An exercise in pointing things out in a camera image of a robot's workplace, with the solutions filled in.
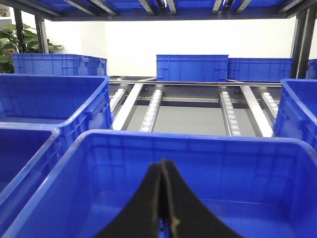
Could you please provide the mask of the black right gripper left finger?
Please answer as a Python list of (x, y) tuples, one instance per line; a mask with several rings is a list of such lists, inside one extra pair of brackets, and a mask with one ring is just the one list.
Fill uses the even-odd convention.
[(161, 165), (150, 164), (138, 189), (96, 238), (157, 238)]

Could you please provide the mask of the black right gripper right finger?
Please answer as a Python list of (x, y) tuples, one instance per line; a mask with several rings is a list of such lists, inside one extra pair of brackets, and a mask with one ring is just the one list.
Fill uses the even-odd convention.
[(172, 160), (161, 162), (160, 218), (165, 238), (240, 238), (188, 186)]

